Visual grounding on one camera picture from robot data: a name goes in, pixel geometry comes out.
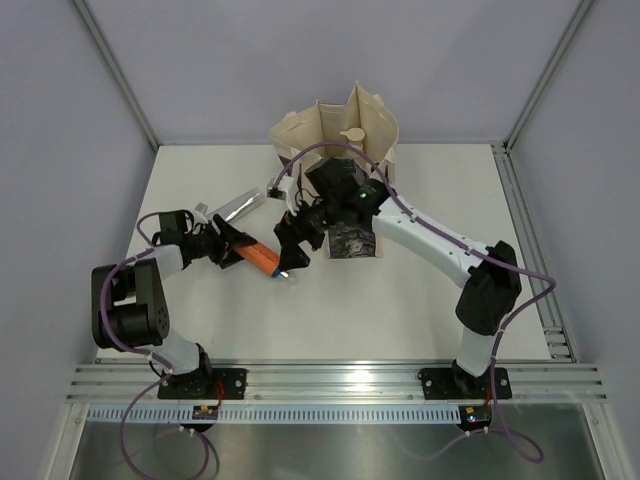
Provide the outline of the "small orange bottle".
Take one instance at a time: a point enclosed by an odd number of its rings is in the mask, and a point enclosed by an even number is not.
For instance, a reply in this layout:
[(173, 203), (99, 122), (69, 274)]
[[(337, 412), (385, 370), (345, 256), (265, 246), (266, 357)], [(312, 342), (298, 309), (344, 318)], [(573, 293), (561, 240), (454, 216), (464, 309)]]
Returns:
[(289, 278), (289, 274), (280, 268), (280, 257), (260, 242), (236, 248), (235, 252), (270, 278)]

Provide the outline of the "cream canvas tote bag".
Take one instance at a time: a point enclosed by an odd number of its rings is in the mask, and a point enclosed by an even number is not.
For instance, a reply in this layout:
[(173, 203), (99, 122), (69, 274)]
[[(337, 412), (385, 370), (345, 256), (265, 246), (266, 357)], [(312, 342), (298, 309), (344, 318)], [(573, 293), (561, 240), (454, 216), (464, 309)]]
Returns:
[[(342, 130), (366, 132), (362, 150), (348, 145)], [(276, 182), (296, 180), (296, 203), (326, 205), (329, 229), (319, 250), (328, 259), (376, 258), (382, 247), (371, 226), (378, 205), (387, 199), (395, 177), (399, 125), (380, 96), (355, 85), (342, 104), (316, 102), (290, 112), (271, 128), (269, 137), (282, 164)]]

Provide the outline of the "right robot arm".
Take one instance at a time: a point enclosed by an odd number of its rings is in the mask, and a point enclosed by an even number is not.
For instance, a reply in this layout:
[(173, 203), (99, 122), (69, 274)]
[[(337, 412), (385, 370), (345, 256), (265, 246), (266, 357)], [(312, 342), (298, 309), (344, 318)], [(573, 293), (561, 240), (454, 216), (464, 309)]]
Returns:
[(493, 246), (471, 242), (420, 219), (388, 182), (368, 176), (350, 158), (323, 158), (304, 175), (315, 191), (310, 202), (290, 176), (275, 178), (267, 187), (269, 197), (287, 204), (274, 227), (280, 269), (307, 267), (310, 258), (301, 243), (317, 250), (325, 233), (337, 225), (357, 226), (427, 260), (461, 290), (455, 307), (463, 326), (460, 350), (443, 388), (454, 398), (483, 394), (490, 386), (499, 325), (522, 291), (514, 248), (504, 241)]

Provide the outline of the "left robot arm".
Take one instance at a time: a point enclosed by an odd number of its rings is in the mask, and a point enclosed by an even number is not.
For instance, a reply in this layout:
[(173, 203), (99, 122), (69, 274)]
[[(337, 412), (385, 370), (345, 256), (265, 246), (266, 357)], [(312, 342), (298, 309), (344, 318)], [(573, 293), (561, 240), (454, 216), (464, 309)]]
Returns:
[(161, 399), (241, 400), (246, 370), (214, 366), (202, 345), (172, 328), (163, 282), (199, 259), (230, 267), (242, 259), (238, 248), (257, 241), (220, 215), (198, 219), (192, 211), (174, 210), (156, 216), (159, 229), (146, 250), (91, 272), (94, 342), (145, 357)]

